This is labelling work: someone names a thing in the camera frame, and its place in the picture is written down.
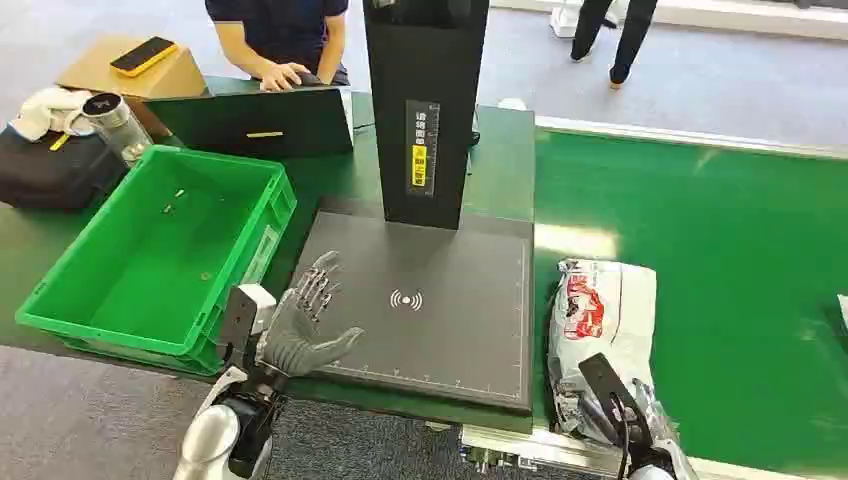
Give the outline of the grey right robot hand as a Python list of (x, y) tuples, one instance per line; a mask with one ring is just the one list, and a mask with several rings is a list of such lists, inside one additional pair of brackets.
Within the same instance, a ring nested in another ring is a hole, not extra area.
[(598, 404), (590, 416), (606, 439), (626, 452), (634, 467), (656, 459), (646, 401), (636, 399), (602, 353), (579, 362), (578, 368)]

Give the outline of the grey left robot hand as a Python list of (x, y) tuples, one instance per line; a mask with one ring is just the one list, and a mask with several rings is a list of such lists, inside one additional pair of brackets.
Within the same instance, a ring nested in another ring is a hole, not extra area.
[(299, 377), (332, 364), (357, 345), (365, 333), (357, 326), (332, 340), (317, 340), (320, 316), (339, 288), (334, 280), (339, 266), (339, 253), (327, 251), (284, 292), (257, 344), (258, 364)]

